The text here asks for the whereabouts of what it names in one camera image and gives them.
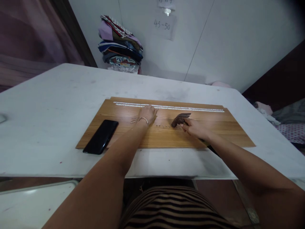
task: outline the stack of clothes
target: stack of clothes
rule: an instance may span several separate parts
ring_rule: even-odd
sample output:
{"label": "stack of clothes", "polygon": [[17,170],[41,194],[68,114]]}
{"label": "stack of clothes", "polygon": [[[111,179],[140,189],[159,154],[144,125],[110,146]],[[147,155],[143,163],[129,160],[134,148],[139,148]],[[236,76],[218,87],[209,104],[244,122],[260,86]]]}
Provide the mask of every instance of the stack of clothes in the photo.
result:
{"label": "stack of clothes", "polygon": [[137,73],[143,59],[140,41],[115,19],[106,15],[101,15],[101,19],[98,31],[103,41],[98,49],[103,61],[116,71]]}

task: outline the hammer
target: hammer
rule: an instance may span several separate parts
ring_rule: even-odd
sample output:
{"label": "hammer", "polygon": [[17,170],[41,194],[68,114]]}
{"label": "hammer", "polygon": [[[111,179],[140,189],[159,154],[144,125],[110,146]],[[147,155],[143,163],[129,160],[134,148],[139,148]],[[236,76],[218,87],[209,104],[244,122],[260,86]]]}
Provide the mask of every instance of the hammer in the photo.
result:
{"label": "hammer", "polygon": [[[177,117],[174,119],[174,121],[172,122],[171,126],[173,128],[175,128],[178,124],[185,124],[188,125],[185,121],[184,118],[188,118],[191,115],[191,113],[181,113],[179,115],[177,115]],[[205,144],[206,147],[208,147],[214,154],[216,154],[217,156],[219,156],[216,151],[214,150],[214,148],[205,140],[199,138],[199,140]]]}

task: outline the hand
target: hand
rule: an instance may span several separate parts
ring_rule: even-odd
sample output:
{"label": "hand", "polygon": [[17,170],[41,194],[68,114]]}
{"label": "hand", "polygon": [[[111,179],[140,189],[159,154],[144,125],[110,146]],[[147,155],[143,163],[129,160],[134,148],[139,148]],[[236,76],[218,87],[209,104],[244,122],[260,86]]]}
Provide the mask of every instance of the hand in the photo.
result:
{"label": "hand", "polygon": [[140,117],[144,117],[148,120],[148,124],[150,125],[151,123],[154,122],[155,116],[156,116],[158,110],[159,109],[155,109],[151,105],[145,106],[145,107],[141,108],[141,110],[139,112],[138,120],[139,120]]}
{"label": "hand", "polygon": [[184,132],[203,140],[208,139],[208,136],[211,133],[209,129],[205,128],[202,124],[193,119],[184,118],[184,121],[188,124],[180,124]]}

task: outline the striped shirt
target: striped shirt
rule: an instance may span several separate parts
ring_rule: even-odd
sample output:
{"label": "striped shirt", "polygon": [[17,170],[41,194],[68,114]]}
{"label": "striped shirt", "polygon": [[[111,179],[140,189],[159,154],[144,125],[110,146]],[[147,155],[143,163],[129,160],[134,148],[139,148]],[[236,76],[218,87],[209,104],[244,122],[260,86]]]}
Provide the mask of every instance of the striped shirt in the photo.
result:
{"label": "striped shirt", "polygon": [[184,186],[153,187],[137,197],[119,228],[237,228],[198,191]]}

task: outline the person's left hand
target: person's left hand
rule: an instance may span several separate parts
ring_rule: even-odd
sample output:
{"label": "person's left hand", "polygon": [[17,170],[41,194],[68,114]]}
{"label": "person's left hand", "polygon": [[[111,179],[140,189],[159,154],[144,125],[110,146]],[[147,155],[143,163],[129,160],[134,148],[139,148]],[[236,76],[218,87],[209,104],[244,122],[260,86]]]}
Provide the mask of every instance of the person's left hand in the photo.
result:
{"label": "person's left hand", "polygon": [[138,120],[140,119],[140,117],[144,117],[148,120],[148,124],[150,125],[154,122],[158,110],[159,109],[155,109],[152,105],[145,106],[141,108]]}

